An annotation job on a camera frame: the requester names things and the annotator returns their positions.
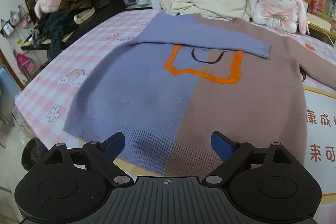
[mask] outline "dark fur object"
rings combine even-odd
[[[38,138],[32,138],[25,146],[22,152],[21,164],[27,171],[47,153],[48,149]]]

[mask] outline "floor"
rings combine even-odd
[[[17,123],[13,127],[0,122],[0,142],[6,147],[4,149],[0,146],[0,186],[11,190],[11,193],[0,190],[0,224],[13,224],[13,221],[3,216],[17,223],[22,220],[14,201],[15,187],[27,173],[21,165],[24,144],[21,142],[20,126]]]

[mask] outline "folded sleeve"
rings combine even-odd
[[[294,39],[289,47],[300,67],[313,79],[336,90],[336,66],[305,48]]]

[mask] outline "hanging plush toy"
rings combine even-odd
[[[307,13],[302,0],[249,0],[252,19],[288,33],[295,33],[297,22],[302,34],[307,32]]]

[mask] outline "white wall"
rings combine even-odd
[[[18,11],[18,5],[21,5],[27,11],[25,0],[0,0],[0,18],[3,18],[5,21],[7,21],[9,19],[9,12],[11,10]],[[17,44],[17,41],[19,39],[24,41],[28,34],[29,32],[27,29],[23,29],[21,26],[17,26],[15,27],[15,32],[10,37],[9,42],[2,35],[0,35],[0,49],[21,82],[24,82],[26,78],[20,73],[17,67],[16,61],[12,54],[12,47],[14,47],[19,53],[24,53],[21,50],[20,45]],[[25,54],[34,60],[36,69],[47,61],[46,51],[29,51]]]

